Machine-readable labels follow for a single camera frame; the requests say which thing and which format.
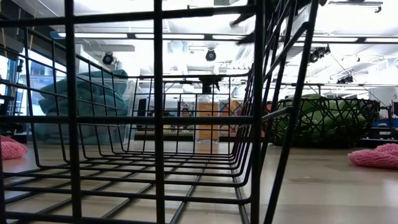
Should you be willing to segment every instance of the light fixture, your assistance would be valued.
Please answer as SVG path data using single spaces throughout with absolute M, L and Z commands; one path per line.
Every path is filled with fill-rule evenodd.
M 326 83 L 323 86 L 347 86 L 347 87 L 398 87 L 393 84 L 331 84 Z
M 138 39 L 153 39 L 155 37 L 154 34 L 135 34 Z
M 305 40 L 305 37 L 299 37 L 298 41 L 303 42 Z M 313 37 L 312 41 L 313 42 L 356 42 L 358 40 L 357 37 L 329 37 L 329 36 L 324 36 L 324 37 Z
M 203 34 L 163 34 L 163 39 L 204 39 Z
M 188 50 L 201 50 L 201 51 L 205 51 L 207 50 L 208 47 L 207 46 L 188 46 Z
M 67 35 L 64 32 L 52 31 L 50 33 L 53 39 L 64 39 Z M 155 37 L 152 33 L 84 33 L 76 32 L 75 38 L 80 39 L 144 39 L 153 40 Z M 220 41 L 235 41 L 240 40 L 245 35 L 231 35 L 231 34 L 162 34 L 164 40 L 220 40 Z
M 244 35 L 213 35 L 215 40 L 240 40 Z
M 295 43 L 293 45 L 294 47 L 304 47 L 304 43 Z M 328 44 L 317 44 L 317 43 L 313 43 L 311 44 L 311 47 L 327 47 Z
M 310 58 L 309 58 L 308 62 L 315 63 L 319 59 L 325 57 L 326 55 L 328 55 L 330 53 L 331 52 L 330 52 L 330 48 L 328 45 L 326 47 L 317 47 L 317 48 L 315 48 L 315 50 L 310 52 Z
M 347 84 L 354 82 L 354 78 L 352 75 L 347 75 L 345 77 L 339 78 L 336 84 Z
M 60 37 L 65 38 L 66 33 L 58 33 Z M 110 33 L 75 33 L 75 38 L 98 38 L 98 39 L 126 39 L 127 34 L 110 34 Z
M 331 6 L 352 7 L 358 10 L 372 11 L 373 13 L 381 12 L 382 1 L 365 1 L 365 0 L 347 0 L 347 1 L 330 1 Z
M 198 78 L 190 78 L 190 77 L 184 77 L 188 80 L 182 80 L 182 78 L 167 78 L 167 80 L 163 80 L 163 81 L 179 81 L 179 82 L 183 82 L 183 81 L 189 81 L 189 82 L 199 82 Z M 150 80 L 138 80 L 138 83 L 151 83 Z M 225 84 L 225 85 L 229 85 L 228 81 L 220 81 L 218 82 L 218 84 Z M 232 85 L 241 85 L 241 84 L 246 84 L 246 82 L 237 82 L 237 81 L 231 81 Z
M 391 42 L 398 43 L 398 37 L 368 37 L 365 42 Z

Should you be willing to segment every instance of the wall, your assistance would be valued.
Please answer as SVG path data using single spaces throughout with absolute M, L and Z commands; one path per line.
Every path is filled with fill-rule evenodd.
M 135 52 L 114 52 L 118 59 L 118 69 L 123 69 L 129 76 L 139 76 L 141 61 L 138 61 Z
M 368 74 L 356 74 L 358 83 L 398 85 L 398 69 L 387 68 L 381 71 L 369 71 Z
M 97 65 L 105 67 L 105 65 L 103 65 L 102 62 L 99 62 L 97 59 L 93 58 L 91 55 L 85 52 L 82 44 L 76 44 L 75 49 L 76 49 L 76 54 L 81 55 L 82 57 L 90 60 L 91 62 L 96 63 Z M 95 72 L 99 71 L 99 69 L 91 67 L 91 71 Z M 77 73 L 88 72 L 88 64 L 84 61 L 76 59 L 76 72 Z
M 381 102 L 381 106 L 389 106 L 392 101 L 397 101 L 397 87 L 372 88 L 369 90 L 369 99 Z M 380 114 L 387 116 L 386 110 L 380 110 Z

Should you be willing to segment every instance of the wooden floor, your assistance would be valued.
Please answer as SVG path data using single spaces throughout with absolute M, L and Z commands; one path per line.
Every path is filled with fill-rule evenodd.
M 142 142 L 135 142 L 134 147 L 142 149 Z M 146 150 L 153 150 L 153 142 L 146 143 Z M 165 148 L 174 150 L 175 144 L 165 142 Z M 191 150 L 192 146 L 179 145 L 179 150 Z M 219 152 L 225 152 L 227 144 L 220 144 Z M 95 149 L 88 149 L 95 154 Z M 279 204 L 275 214 L 275 224 L 396 224 L 398 223 L 398 174 L 381 169 L 365 169 L 354 167 L 347 159 L 352 150 L 318 150 L 292 149 L 289 157 L 284 184 L 279 196 Z M 58 146 L 40 146 L 40 161 L 45 165 L 61 164 Z M 262 170 L 261 177 L 261 217 L 264 218 L 269 195 L 275 177 L 280 149 L 271 146 Z M 34 153 L 22 159 L 3 162 L 5 172 L 19 172 L 35 168 Z M 82 175 L 93 171 L 83 170 Z M 126 173 L 105 172 L 103 177 L 118 177 Z M 153 179 L 154 174 L 138 174 L 134 178 Z M 193 180 L 195 176 L 171 175 L 171 179 Z M 17 179 L 7 179 L 6 184 Z M 44 179 L 31 184 L 30 187 L 49 187 L 68 180 Z M 215 179 L 204 177 L 201 181 L 230 182 L 228 178 Z M 85 180 L 82 189 L 89 190 L 106 182 Z M 147 184 L 121 183 L 115 184 L 107 191 L 136 193 Z M 167 195 L 185 195 L 190 186 L 166 185 Z M 250 185 L 243 187 L 243 196 L 250 195 Z M 154 194 L 155 188 L 148 194 Z M 23 192 L 6 192 L 6 198 L 15 197 Z M 236 198 L 234 189 L 222 187 L 197 187 L 194 197 Z M 10 204 L 7 211 L 39 212 L 49 206 L 68 199 L 68 195 L 42 194 L 27 200 Z M 101 217 L 125 198 L 87 197 L 82 201 L 83 215 Z M 180 202 L 166 202 L 166 220 L 170 221 Z M 70 215 L 71 206 L 55 212 L 59 215 Z M 138 200 L 115 218 L 123 220 L 155 221 L 155 201 Z M 236 205 L 219 205 L 209 203 L 188 204 L 181 223 L 189 224 L 234 224 L 241 223 Z

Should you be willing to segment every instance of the window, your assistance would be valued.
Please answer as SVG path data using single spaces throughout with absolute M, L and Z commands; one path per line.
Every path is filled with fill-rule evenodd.
M 0 56 L 0 77 L 4 80 L 8 79 L 8 59 Z M 6 86 L 0 85 L 0 95 L 6 94 Z
M 38 62 L 41 62 L 45 65 L 48 65 L 49 67 L 42 65 L 40 63 L 36 63 L 33 61 L 29 61 L 29 75 L 30 75 L 30 87 L 35 88 L 35 89 L 41 89 L 46 85 L 50 85 L 53 83 L 53 70 L 52 68 L 52 60 L 44 57 L 41 54 L 38 54 L 34 51 L 29 51 L 29 58 L 32 60 L 36 60 Z M 22 68 L 21 74 L 19 74 L 19 80 L 18 83 L 26 85 L 26 63 L 24 58 L 20 58 L 24 62 L 24 66 Z M 57 80 L 61 80 L 66 77 L 66 71 L 67 68 L 59 63 L 55 63 L 55 68 L 59 69 L 59 71 L 56 71 L 56 77 Z M 32 109 L 33 109 L 33 114 L 34 116 L 41 116 L 45 115 L 42 111 L 42 109 L 39 106 L 39 101 L 43 98 L 40 93 L 32 91 Z M 24 90 L 22 92 L 22 105 L 21 108 L 21 115 L 27 115 L 27 91 Z

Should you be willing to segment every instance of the metal wire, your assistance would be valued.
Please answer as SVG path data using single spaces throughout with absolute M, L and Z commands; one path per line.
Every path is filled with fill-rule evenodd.
M 18 83 L 11 83 L 10 86 L 21 90 L 27 90 L 28 99 L 28 116 L 2 116 L 2 123 L 29 123 L 30 132 L 33 140 L 33 152 L 35 164 L 38 169 L 27 170 L 24 172 L 3 172 L 0 181 L 4 189 L 0 189 L 0 197 L 4 198 L 4 191 L 24 192 L 18 196 L 6 198 L 4 203 L 0 203 L 0 221 L 6 222 L 6 219 L 16 220 L 15 223 L 30 223 L 34 221 L 55 222 L 55 223 L 151 223 L 138 220 L 117 220 L 121 212 L 125 211 L 139 199 L 156 201 L 156 223 L 181 223 L 184 213 L 188 210 L 191 202 L 201 203 L 217 203 L 236 205 L 241 216 L 242 223 L 260 223 L 260 194 L 261 194 L 261 171 L 262 164 L 266 156 L 267 145 L 269 142 L 269 129 L 272 120 L 278 116 L 290 115 L 289 126 L 285 133 L 282 154 L 276 173 L 274 186 L 272 188 L 271 199 L 267 208 L 264 223 L 272 223 L 277 205 L 282 179 L 289 155 L 292 135 L 299 111 L 300 96 L 302 94 L 304 79 L 307 69 L 308 56 L 312 43 L 313 28 L 317 14 L 318 2 L 313 1 L 311 6 L 310 20 L 302 24 L 300 29 L 291 35 L 296 0 L 280 1 L 277 9 L 274 11 L 271 20 L 271 26 L 264 28 L 264 1 L 258 1 L 254 6 L 238 6 L 238 7 L 218 7 L 204 9 L 189 9 L 176 11 L 163 11 L 162 1 L 154 1 L 153 12 L 132 12 L 124 14 L 107 14 L 93 16 L 74 16 L 73 0 L 65 0 L 65 17 L 31 19 L 31 20 L 11 20 L 4 16 L 4 20 L 0 21 L 0 27 L 22 27 L 25 30 L 24 45 L 28 49 L 27 43 L 29 35 L 43 40 L 48 43 L 52 49 L 52 66 L 44 65 L 52 69 L 53 92 L 45 91 L 35 87 L 32 84 L 30 76 L 30 68 L 26 66 L 26 82 L 27 86 Z M 256 13 L 256 38 L 255 38 L 255 60 L 252 69 L 244 75 L 192 75 L 192 76 L 171 76 L 164 75 L 162 71 L 162 19 L 180 18 L 180 17 L 198 17 L 212 16 L 216 14 L 232 14 L 232 13 Z M 287 17 L 287 32 L 284 40 L 284 49 L 280 55 L 276 56 L 276 51 L 271 52 L 271 46 L 277 45 L 279 41 L 279 31 L 282 21 Z M 138 92 L 138 81 L 140 77 L 120 76 L 113 74 L 101 66 L 79 56 L 75 53 L 74 29 L 75 24 L 95 23 L 95 22 L 116 22 L 116 21 L 139 21 L 144 19 L 154 20 L 154 75 L 146 78 L 150 79 L 149 93 Z M 43 36 L 42 34 L 26 28 L 28 26 L 51 26 L 64 24 L 66 30 L 66 46 L 61 46 L 53 40 Z M 297 41 L 297 39 L 306 31 L 305 44 L 303 47 L 303 57 L 298 73 L 296 92 L 292 107 L 282 110 L 276 110 L 278 94 L 282 85 L 282 76 L 286 55 L 289 49 Z M 55 68 L 55 49 L 65 51 L 67 56 L 67 93 L 60 91 L 57 84 L 57 72 Z M 28 51 L 25 55 L 26 65 L 29 61 L 36 62 L 29 58 Z M 76 76 L 75 60 L 81 60 L 88 66 L 88 77 Z M 271 67 L 267 68 L 268 60 L 271 60 Z M 267 103 L 268 92 L 271 88 L 272 72 L 280 65 L 277 82 L 275 84 L 275 92 L 272 97 L 271 113 L 265 114 L 264 105 Z M 94 77 L 91 68 L 99 70 L 100 77 Z M 186 81 L 190 78 L 218 78 L 223 77 L 228 81 L 228 93 L 209 93 L 210 98 L 215 101 L 216 98 L 223 97 L 223 105 L 226 110 L 215 106 L 206 111 L 214 117 L 199 117 L 198 112 L 204 112 L 197 107 L 198 98 L 201 94 L 189 93 L 195 95 L 192 98 L 194 106 L 187 110 L 181 109 L 183 97 L 187 93 L 167 93 L 164 91 L 164 82 L 166 78 L 184 78 Z M 247 87 L 244 99 L 237 101 L 231 99 L 231 79 L 234 77 L 246 77 Z M 128 87 L 128 92 L 133 100 L 128 101 L 129 111 L 127 115 L 118 112 L 119 105 L 116 103 L 119 97 L 116 94 L 117 85 L 120 80 L 124 80 L 127 84 L 130 80 L 135 80 L 134 88 Z M 89 86 L 90 95 L 88 98 L 79 99 L 79 84 L 85 83 Z M 103 93 L 103 102 L 96 100 L 94 89 L 98 89 Z M 32 96 L 35 94 L 45 95 L 53 98 L 55 104 L 54 115 L 37 116 L 33 112 Z M 168 96 L 176 96 L 175 100 L 178 104 L 177 110 L 167 108 L 166 98 Z M 63 114 L 61 110 L 61 100 L 67 100 L 67 114 Z M 147 99 L 145 108 L 137 108 L 138 99 Z M 240 108 L 239 116 L 233 116 L 236 110 L 231 109 L 231 104 L 237 102 L 237 108 Z M 91 114 L 84 112 L 84 106 L 88 106 Z M 149 113 L 154 112 L 154 117 L 149 117 Z M 164 116 L 164 113 L 175 113 L 174 117 Z M 182 116 L 182 112 L 191 114 L 189 117 Z M 137 113 L 145 113 L 145 116 L 136 116 Z M 38 135 L 37 125 L 53 124 L 56 125 L 59 137 L 59 148 L 62 156 L 60 160 L 64 163 L 59 165 L 46 164 L 42 155 L 43 139 Z M 209 125 L 209 129 L 204 128 L 203 124 Z M 262 131 L 266 126 L 265 136 L 262 137 Z M 85 138 L 86 129 L 93 128 L 94 141 L 93 146 L 89 148 Z M 175 149 L 166 148 L 164 138 L 167 135 L 165 131 L 174 131 Z M 220 139 L 226 140 L 228 150 L 217 150 L 213 144 L 210 144 L 203 151 L 196 147 L 195 139 L 197 131 L 210 131 L 211 139 L 215 136 L 215 132 L 222 133 Z M 186 133 L 189 134 L 188 142 L 182 142 Z M 137 142 L 133 142 L 134 136 L 143 137 L 142 147 L 137 147 Z M 148 147 L 147 140 L 153 136 L 155 147 L 152 150 Z M 104 176 L 105 173 L 112 172 L 115 175 Z M 142 178 L 139 174 L 154 175 L 152 178 Z M 171 179 L 172 176 L 178 176 L 179 179 Z M 23 177 L 25 179 L 10 182 L 11 178 Z M 212 178 L 228 178 L 229 182 L 219 182 L 213 179 L 203 180 L 204 177 Z M 49 187 L 33 187 L 28 184 L 34 184 L 46 180 L 60 179 L 66 182 L 52 185 Z M 106 182 L 99 184 L 91 189 L 81 189 L 82 182 Z M 251 181 L 251 192 L 242 190 Z M 115 192 L 111 187 L 118 183 L 135 183 L 144 184 L 136 193 Z M 187 186 L 187 192 L 184 195 L 165 194 L 166 185 Z M 198 186 L 207 186 L 214 188 L 233 188 L 236 198 L 218 198 L 218 197 L 198 197 L 195 196 Z M 155 188 L 155 194 L 148 192 Z M 39 195 L 64 194 L 71 195 L 70 199 L 63 200 L 55 205 L 41 209 L 37 213 L 27 212 L 5 212 L 4 207 L 10 206 L 12 203 L 23 203 L 23 201 L 38 197 Z M 89 196 L 125 198 L 121 203 L 110 211 L 104 213 L 101 218 L 86 217 L 82 214 L 81 203 Z M 176 209 L 172 217 L 166 219 L 165 202 L 176 201 L 180 205 Z M 250 215 L 246 210 L 246 206 L 250 204 Z M 67 206 L 72 206 L 72 214 L 55 215 L 54 213 Z

